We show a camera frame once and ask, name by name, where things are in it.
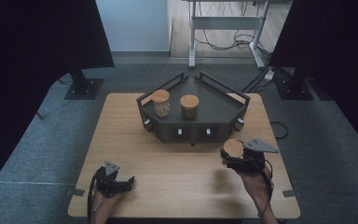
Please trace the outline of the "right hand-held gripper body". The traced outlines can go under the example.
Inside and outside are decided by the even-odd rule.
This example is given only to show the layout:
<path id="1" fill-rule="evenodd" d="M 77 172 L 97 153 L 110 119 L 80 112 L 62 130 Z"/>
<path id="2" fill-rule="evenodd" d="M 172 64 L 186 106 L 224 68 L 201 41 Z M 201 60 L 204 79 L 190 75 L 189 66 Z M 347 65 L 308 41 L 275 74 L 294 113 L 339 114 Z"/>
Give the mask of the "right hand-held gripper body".
<path id="1" fill-rule="evenodd" d="M 255 174 L 265 168 L 265 153 L 278 153 L 279 150 L 259 138 L 242 144 L 244 172 Z"/>

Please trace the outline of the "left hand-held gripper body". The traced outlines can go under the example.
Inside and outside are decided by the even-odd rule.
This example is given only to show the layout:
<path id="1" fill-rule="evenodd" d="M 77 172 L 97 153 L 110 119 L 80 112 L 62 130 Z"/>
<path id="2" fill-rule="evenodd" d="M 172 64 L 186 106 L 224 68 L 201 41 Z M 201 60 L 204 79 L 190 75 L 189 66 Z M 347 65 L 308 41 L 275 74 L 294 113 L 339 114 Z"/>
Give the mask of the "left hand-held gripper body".
<path id="1" fill-rule="evenodd" d="M 120 167 L 110 161 L 106 161 L 91 178 L 89 190 L 96 188 L 106 198 L 112 198 L 116 193 L 114 185 L 117 183 L 117 175 Z"/>

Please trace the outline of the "glass jar with dark contents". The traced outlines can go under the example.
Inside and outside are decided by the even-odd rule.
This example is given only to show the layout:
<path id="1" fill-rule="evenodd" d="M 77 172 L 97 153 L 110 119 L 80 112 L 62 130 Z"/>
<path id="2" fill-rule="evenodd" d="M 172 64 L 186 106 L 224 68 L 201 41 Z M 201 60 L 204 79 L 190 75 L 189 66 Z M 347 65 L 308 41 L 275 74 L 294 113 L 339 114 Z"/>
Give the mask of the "glass jar with dark contents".
<path id="1" fill-rule="evenodd" d="M 242 141 L 237 139 L 228 139 L 223 144 L 223 150 L 230 156 L 234 158 L 241 158 L 243 154 Z"/>

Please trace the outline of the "black corner shelf rack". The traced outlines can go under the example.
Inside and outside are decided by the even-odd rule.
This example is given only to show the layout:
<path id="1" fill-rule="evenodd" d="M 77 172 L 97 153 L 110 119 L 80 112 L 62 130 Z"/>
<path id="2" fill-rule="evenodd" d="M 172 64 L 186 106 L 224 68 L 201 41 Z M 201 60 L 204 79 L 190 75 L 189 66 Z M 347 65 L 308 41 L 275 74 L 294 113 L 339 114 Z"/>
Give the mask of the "black corner shelf rack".
<path id="1" fill-rule="evenodd" d="M 167 117 L 156 114 L 152 91 L 138 97 L 137 105 L 144 128 L 164 143 L 223 143 L 244 125 L 250 97 L 204 73 L 195 77 L 180 74 L 159 87 L 169 93 Z M 188 94 L 198 98 L 193 120 L 184 119 L 188 108 L 180 101 Z"/>

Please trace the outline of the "glass jar with green contents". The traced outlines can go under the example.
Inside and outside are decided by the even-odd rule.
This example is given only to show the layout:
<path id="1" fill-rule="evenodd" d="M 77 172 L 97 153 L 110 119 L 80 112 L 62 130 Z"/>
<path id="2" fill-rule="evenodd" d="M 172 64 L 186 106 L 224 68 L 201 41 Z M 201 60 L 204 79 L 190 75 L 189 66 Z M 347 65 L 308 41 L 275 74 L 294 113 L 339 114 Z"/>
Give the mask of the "glass jar with green contents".
<path id="1" fill-rule="evenodd" d="M 184 120 L 195 120 L 197 118 L 199 102 L 199 98 L 194 94 L 187 94 L 181 97 L 180 104 Z"/>

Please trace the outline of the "glass jar with pale beans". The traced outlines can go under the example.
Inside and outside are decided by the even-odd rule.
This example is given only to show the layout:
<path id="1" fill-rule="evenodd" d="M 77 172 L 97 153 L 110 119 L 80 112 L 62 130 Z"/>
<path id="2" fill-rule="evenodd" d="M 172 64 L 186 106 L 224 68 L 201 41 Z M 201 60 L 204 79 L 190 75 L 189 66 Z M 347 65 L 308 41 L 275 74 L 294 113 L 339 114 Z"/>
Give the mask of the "glass jar with pale beans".
<path id="1" fill-rule="evenodd" d="M 170 94 L 166 90 L 156 90 L 151 95 L 154 103 L 155 114 L 160 118 L 165 118 L 170 114 Z"/>

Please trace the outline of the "person's left hand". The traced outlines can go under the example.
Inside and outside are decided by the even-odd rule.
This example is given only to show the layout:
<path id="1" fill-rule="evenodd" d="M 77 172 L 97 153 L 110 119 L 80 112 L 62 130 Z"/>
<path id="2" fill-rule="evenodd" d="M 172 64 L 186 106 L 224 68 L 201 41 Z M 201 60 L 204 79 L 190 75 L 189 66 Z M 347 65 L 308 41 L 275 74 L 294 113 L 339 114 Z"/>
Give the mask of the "person's left hand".
<path id="1" fill-rule="evenodd" d="M 95 189 L 92 193 L 91 212 L 98 215 L 111 215 L 121 198 L 121 193 L 115 194 L 111 198 L 107 198 L 103 196 L 100 191 Z"/>

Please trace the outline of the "person's right hand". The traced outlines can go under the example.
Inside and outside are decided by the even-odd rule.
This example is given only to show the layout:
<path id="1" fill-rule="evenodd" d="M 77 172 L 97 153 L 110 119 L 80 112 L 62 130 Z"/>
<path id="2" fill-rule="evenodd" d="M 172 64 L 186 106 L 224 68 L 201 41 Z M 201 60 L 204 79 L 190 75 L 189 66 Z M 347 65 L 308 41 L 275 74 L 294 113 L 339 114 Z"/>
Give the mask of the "person's right hand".
<path id="1" fill-rule="evenodd" d="M 237 171 L 245 190 L 253 199 L 258 210 L 263 210 L 269 203 L 269 191 L 267 183 L 262 175 L 248 175 Z"/>

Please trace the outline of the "black stand base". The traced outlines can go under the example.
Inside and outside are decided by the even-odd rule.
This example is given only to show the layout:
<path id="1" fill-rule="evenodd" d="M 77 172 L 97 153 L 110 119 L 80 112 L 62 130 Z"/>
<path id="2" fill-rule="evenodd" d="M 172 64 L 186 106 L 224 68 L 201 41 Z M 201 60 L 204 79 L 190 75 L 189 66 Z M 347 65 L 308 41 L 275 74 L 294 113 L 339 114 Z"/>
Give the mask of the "black stand base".
<path id="1" fill-rule="evenodd" d="M 70 72 L 72 84 L 64 96 L 65 100 L 94 100 L 103 83 L 102 78 L 86 78 L 82 70 Z"/>
<path id="2" fill-rule="evenodd" d="M 297 74 L 294 68 L 277 67 L 273 80 L 283 100 L 311 101 L 313 99 L 305 84 L 305 77 Z"/>

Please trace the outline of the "white desk frame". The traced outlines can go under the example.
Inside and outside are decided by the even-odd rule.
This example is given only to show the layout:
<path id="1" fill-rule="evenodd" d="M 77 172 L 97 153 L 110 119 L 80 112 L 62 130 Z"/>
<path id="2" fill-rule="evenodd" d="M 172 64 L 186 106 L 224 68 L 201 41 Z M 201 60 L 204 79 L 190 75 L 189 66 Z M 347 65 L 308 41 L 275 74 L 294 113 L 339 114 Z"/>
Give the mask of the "white desk frame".
<path id="1" fill-rule="evenodd" d="M 251 41 L 248 43 L 252 59 L 259 69 L 266 67 L 265 59 L 262 56 L 260 37 L 263 33 L 267 21 L 269 6 L 271 3 L 283 3 L 285 0 L 182 0 L 189 3 L 189 28 L 190 39 L 188 47 L 188 66 L 196 66 L 196 32 L 197 31 L 251 31 L 254 33 Z M 197 13 L 201 3 L 225 3 L 225 2 L 251 2 L 254 5 L 262 4 L 260 15 L 246 16 L 204 16 Z"/>

